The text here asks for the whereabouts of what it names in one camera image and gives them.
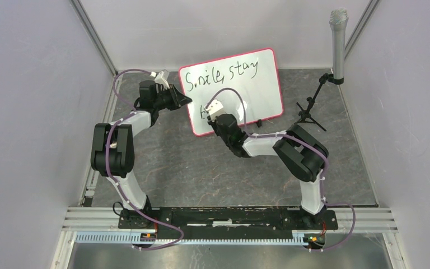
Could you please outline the pink framed whiteboard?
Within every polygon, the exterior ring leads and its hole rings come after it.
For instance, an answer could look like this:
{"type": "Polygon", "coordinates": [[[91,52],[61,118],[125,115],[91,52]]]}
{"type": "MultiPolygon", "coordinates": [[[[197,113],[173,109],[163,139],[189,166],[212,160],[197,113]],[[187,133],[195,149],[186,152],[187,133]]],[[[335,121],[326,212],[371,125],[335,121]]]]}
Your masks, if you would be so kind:
{"type": "Polygon", "coordinates": [[[239,124],[279,117],[284,112],[275,52],[264,48],[191,64],[179,69],[195,136],[213,133],[205,106],[217,99],[239,124]]]}

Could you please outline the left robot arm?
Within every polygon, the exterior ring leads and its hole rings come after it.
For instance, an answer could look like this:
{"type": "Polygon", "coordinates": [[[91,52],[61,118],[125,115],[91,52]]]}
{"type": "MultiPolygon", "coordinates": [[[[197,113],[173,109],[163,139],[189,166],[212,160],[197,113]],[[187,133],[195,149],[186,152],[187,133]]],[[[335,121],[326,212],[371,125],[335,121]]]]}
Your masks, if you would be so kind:
{"type": "Polygon", "coordinates": [[[192,99],[175,85],[165,88],[145,80],[139,84],[139,98],[133,111],[113,123],[95,125],[91,168],[112,183],[126,209],[134,210],[132,221],[139,228],[147,228],[153,223],[153,212],[148,196],[135,178],[134,138],[155,125],[160,111],[178,110],[190,103],[192,99]]]}

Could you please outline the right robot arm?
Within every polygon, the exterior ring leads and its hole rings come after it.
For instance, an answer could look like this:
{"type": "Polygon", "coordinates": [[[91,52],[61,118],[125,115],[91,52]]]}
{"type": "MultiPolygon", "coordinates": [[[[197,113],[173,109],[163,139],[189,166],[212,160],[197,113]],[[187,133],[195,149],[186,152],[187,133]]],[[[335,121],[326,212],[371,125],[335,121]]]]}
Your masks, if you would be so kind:
{"type": "Polygon", "coordinates": [[[300,181],[302,224],[314,229],[323,222],[326,210],[323,180],[329,152],[317,139],[298,124],[277,133],[248,133],[238,126],[232,114],[208,117],[208,124],[237,157],[279,157],[300,181]]]}

